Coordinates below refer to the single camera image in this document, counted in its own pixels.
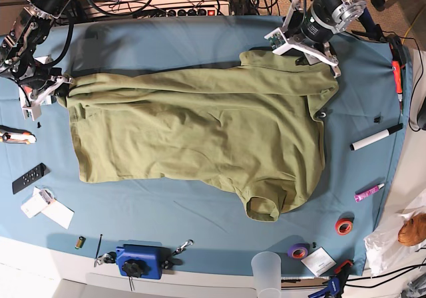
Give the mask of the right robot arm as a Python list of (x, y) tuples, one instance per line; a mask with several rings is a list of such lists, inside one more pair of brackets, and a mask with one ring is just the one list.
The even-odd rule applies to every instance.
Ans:
[(22, 109), (34, 113), (48, 96), (57, 96), (73, 78), (63, 75), (56, 65), (65, 57), (73, 35), (74, 21), (69, 27), (61, 54), (49, 63), (37, 61), (33, 54), (37, 45), (46, 41), (50, 30), (73, 0), (27, 0), (13, 28), (1, 43), (1, 77), (14, 81), (23, 98)]

